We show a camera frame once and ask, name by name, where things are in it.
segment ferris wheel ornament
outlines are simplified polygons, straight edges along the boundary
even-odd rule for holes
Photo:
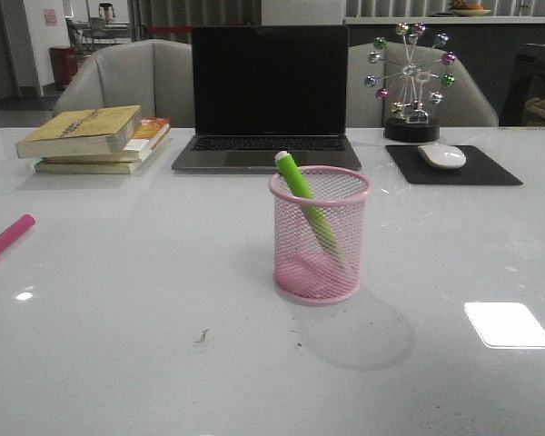
[[[453,86],[455,78],[448,73],[436,75],[431,71],[431,68],[436,64],[450,66],[458,58],[453,52],[444,52],[440,59],[421,64],[421,60],[432,49],[442,48],[450,40],[446,34],[438,34],[430,49],[417,55],[416,46],[425,31],[426,26],[423,24],[400,23],[396,25],[396,34],[401,37],[405,49],[405,58],[400,64],[400,71],[384,77],[375,75],[365,77],[365,85],[369,88],[377,88],[375,97],[382,101],[393,97],[394,86],[392,89],[386,87],[385,79],[390,79],[389,83],[394,85],[400,84],[400,92],[391,103],[392,116],[386,119],[383,133],[385,137],[393,140],[407,143],[427,143],[440,137],[438,121],[429,115],[427,105],[440,104],[444,98],[442,88]],[[385,61],[382,55],[386,45],[387,42],[383,37],[373,40],[375,50],[368,53],[370,64],[389,62]]]

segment book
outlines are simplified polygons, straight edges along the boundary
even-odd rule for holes
[[[117,153],[140,123],[139,104],[61,112],[16,143],[16,152],[20,158]]]
[[[41,159],[34,164],[36,173],[68,173],[68,174],[131,174],[135,172],[149,157],[167,140],[167,132],[155,143],[149,153],[142,154],[141,159],[126,162],[49,162]]]
[[[170,119],[143,116],[141,125],[118,153],[92,154],[88,156],[56,156],[45,157],[43,161],[51,164],[105,163],[105,162],[137,162],[143,161],[154,151],[157,143],[168,134]]]

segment pencil holder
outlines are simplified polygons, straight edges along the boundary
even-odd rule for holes
[[[295,197],[278,173],[274,194],[274,280],[301,302],[332,303],[360,284],[364,175],[331,166],[302,166],[314,198]]]

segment white mouse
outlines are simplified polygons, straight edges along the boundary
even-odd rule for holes
[[[418,151],[424,161],[433,168],[452,170],[461,168],[466,163],[466,156],[454,145],[424,144],[418,146]]]

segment black laptop screen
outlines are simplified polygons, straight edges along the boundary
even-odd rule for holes
[[[195,28],[196,132],[344,133],[348,39],[342,25]]]

